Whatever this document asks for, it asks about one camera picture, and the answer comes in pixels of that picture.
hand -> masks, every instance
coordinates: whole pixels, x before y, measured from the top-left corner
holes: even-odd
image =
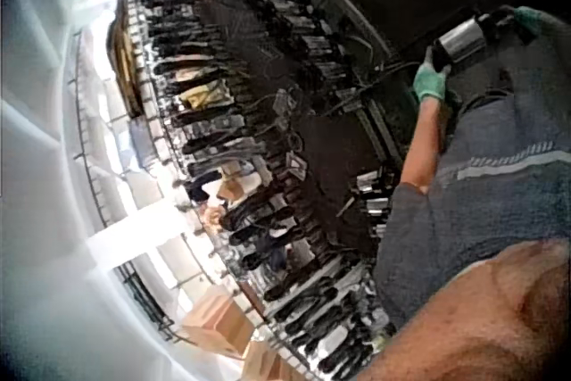
[[[516,21],[532,32],[536,37],[542,33],[542,13],[527,6],[520,6],[514,10]]]
[[[433,97],[440,101],[444,100],[446,91],[446,78],[450,74],[451,66],[444,67],[443,71],[436,73],[432,63],[432,47],[426,50],[425,61],[418,68],[417,76],[414,78],[414,91],[417,93],[418,100],[427,97]]]

